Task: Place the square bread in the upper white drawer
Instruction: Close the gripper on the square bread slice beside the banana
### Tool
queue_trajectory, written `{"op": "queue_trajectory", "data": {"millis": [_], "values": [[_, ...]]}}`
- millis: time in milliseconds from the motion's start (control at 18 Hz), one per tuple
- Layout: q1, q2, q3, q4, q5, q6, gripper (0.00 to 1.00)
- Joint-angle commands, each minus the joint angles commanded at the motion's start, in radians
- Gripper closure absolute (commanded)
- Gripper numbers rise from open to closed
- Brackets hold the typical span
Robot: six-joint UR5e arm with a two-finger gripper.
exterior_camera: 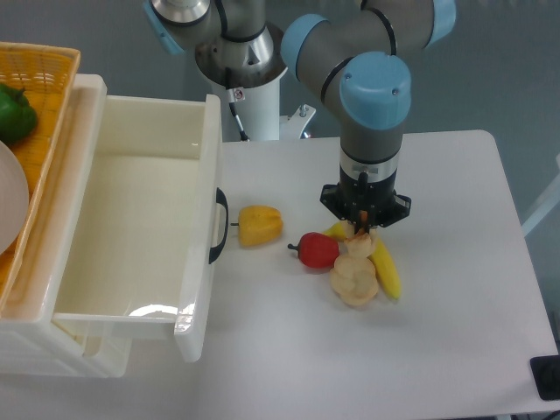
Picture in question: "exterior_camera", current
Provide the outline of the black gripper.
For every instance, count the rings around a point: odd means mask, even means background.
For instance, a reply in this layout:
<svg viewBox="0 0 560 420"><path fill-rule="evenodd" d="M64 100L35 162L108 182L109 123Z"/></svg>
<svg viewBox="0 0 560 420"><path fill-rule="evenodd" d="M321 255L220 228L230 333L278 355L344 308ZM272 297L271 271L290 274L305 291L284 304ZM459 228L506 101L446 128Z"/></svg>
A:
<svg viewBox="0 0 560 420"><path fill-rule="evenodd" d="M411 198L397 194L396 172L381 181L370 182L363 173L352 178L339 168L339 182L324 185L319 201L339 220L357 227L360 235L370 228L386 228L410 215Z"/></svg>

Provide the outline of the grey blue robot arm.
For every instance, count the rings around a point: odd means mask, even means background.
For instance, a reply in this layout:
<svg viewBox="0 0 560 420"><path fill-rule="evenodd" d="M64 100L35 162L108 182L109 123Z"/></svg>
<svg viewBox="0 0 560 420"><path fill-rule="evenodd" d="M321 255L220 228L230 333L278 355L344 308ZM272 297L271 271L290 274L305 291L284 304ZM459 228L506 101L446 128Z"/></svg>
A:
<svg viewBox="0 0 560 420"><path fill-rule="evenodd" d="M233 124L234 137L255 128L276 97L263 89L292 74L338 119L339 182L321 203L355 231L390 226L410 214L395 189L411 104L404 57L448 35L453 1L363 1L343 24L307 14L280 30L262 1L147 1L143 10L164 49L193 49Z"/></svg>

